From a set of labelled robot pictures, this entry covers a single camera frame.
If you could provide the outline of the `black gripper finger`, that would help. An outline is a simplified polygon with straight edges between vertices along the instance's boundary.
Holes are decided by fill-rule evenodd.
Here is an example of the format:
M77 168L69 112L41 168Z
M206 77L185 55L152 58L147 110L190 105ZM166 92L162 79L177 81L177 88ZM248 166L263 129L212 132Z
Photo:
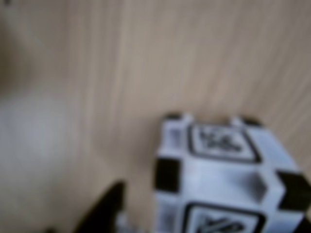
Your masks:
M80 220L75 233L115 233L116 218L124 208L125 182L117 181Z

